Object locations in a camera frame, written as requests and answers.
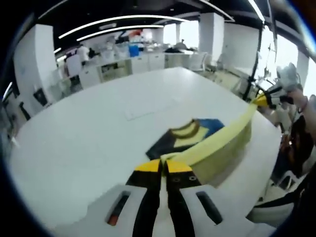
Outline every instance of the curved light strip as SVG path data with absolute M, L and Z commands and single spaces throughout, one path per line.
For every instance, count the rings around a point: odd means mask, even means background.
M 61 48 L 58 48 L 54 51 L 54 53 L 58 53 L 61 50 Z
M 92 36 L 97 36 L 100 34 L 104 34 L 107 32 L 112 32 L 112 31 L 119 31 L 119 30 L 127 30 L 127 29 L 134 29 L 134 28 L 163 28 L 163 26 L 160 25 L 139 25 L 139 26 L 123 26 L 123 27 L 117 27 L 117 28 L 113 28 L 113 29 L 109 29 L 109 30 L 104 30 L 104 31 L 99 31 L 84 37 L 81 37 L 79 39 L 77 39 L 77 41 L 81 41 L 84 40 L 86 38 L 92 37 Z
M 235 20 L 230 16 L 228 15 L 226 12 L 224 12 L 222 9 L 218 8 L 217 6 L 205 1 L 205 0 L 199 0 L 200 2 L 206 4 L 206 5 L 209 5 L 210 7 L 214 8 L 215 10 L 219 11 L 220 13 L 222 13 L 224 16 L 228 17 L 230 19 L 231 22 L 235 22 Z
M 57 8 L 58 6 L 60 6 L 61 4 L 64 4 L 65 2 L 67 2 L 68 0 L 63 0 L 60 3 L 56 4 L 55 6 L 51 7 L 49 10 L 47 10 L 46 12 L 44 12 L 39 19 L 41 19 L 43 16 L 45 16 L 47 13 L 51 12 L 52 10 L 54 10 L 55 8 Z
M 100 21 L 95 21 L 95 22 L 91 22 L 89 24 L 83 25 L 83 26 L 79 26 L 71 31 L 68 31 L 64 34 L 62 34 L 61 36 L 59 36 L 58 38 L 63 38 L 67 35 L 70 35 L 73 32 L 76 32 L 78 30 L 81 30 L 83 28 L 89 27 L 89 26 L 93 26 L 99 23 L 104 23 L 104 22 L 108 22 L 108 21 L 116 21 L 116 20 L 121 20 L 121 19 L 130 19 L 130 18 L 159 18 L 159 19 L 167 19 L 167 20 L 174 20 L 174 21 L 182 21 L 182 22 L 186 22 L 189 20 L 185 20 L 185 19 L 181 19 L 181 18 L 177 18 L 177 17 L 172 17 L 172 16 L 159 16 L 159 15 L 129 15 L 129 16 L 118 16 L 118 17 L 113 17 L 113 18 L 108 18 L 108 19 L 103 19 Z
M 253 9 L 255 10 L 255 12 L 257 13 L 259 19 L 264 22 L 264 21 L 265 21 L 265 18 L 264 18 L 264 16 L 262 15 L 262 13 L 261 13 L 259 7 L 257 6 L 257 4 L 255 3 L 255 1 L 254 1 L 254 0 L 248 0 L 248 2 L 251 4 L 252 8 L 253 8 Z
M 8 92 L 9 92 L 11 86 L 12 86 L 12 82 L 10 82 L 9 86 L 8 86 L 7 89 L 5 90 L 5 92 L 4 92 L 4 94 L 3 94 L 2 101 L 6 99 L 6 96 L 8 95 Z

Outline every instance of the blue cloth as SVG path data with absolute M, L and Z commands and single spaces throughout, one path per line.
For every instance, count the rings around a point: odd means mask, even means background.
M 139 47 L 137 45 L 130 45 L 128 49 L 129 49 L 129 55 L 131 57 L 139 56 Z
M 219 131 L 221 128 L 224 127 L 223 123 L 220 122 L 218 119 L 198 119 L 198 122 L 200 126 L 208 128 L 208 132 L 206 133 L 204 138 L 213 135 L 215 132 Z

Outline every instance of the window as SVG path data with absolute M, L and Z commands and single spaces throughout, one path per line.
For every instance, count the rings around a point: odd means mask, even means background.
M 163 28 L 163 43 L 176 44 L 176 24 L 166 25 Z
M 271 83 L 275 84 L 274 79 L 277 78 L 277 66 L 285 67 L 289 63 L 297 66 L 297 60 L 297 46 L 280 35 L 277 36 L 277 52 L 275 51 L 273 33 L 266 27 L 262 32 L 260 57 L 255 78 L 263 77 L 265 67 L 267 67 L 271 75 L 269 76 L 270 83 L 266 83 L 265 87 L 271 86 Z
M 184 44 L 190 47 L 198 47 L 198 21 L 182 22 L 180 24 L 180 40 L 184 39 Z
M 264 76 L 266 67 L 271 72 L 271 74 L 272 71 L 275 71 L 276 52 L 273 40 L 273 33 L 269 30 L 269 28 L 263 29 L 259 55 L 258 68 L 255 75 L 256 79 L 258 78 L 258 76 Z
M 308 66 L 308 74 L 304 86 L 304 95 L 310 97 L 311 95 L 316 95 L 316 63 L 310 58 Z
M 289 63 L 293 63 L 297 66 L 298 49 L 295 44 L 286 38 L 277 36 L 277 53 L 276 53 L 276 65 L 285 67 Z

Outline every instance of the white tabletop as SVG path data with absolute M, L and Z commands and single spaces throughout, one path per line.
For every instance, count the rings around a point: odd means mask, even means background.
M 9 169 L 27 206 L 48 228 L 69 224 L 135 166 L 170 127 L 192 118 L 229 124 L 247 104 L 198 74 L 164 69 L 116 79 L 78 92 L 19 131 Z M 274 167 L 280 133 L 256 112 L 241 163 L 219 189 L 247 215 Z

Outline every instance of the red object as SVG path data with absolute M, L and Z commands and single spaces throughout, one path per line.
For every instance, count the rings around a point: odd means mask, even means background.
M 130 37 L 132 36 L 140 36 L 143 30 L 135 30 L 129 34 Z
M 116 215 L 111 215 L 109 220 L 108 220 L 108 224 L 111 226 L 116 226 L 117 222 L 118 222 L 119 217 Z

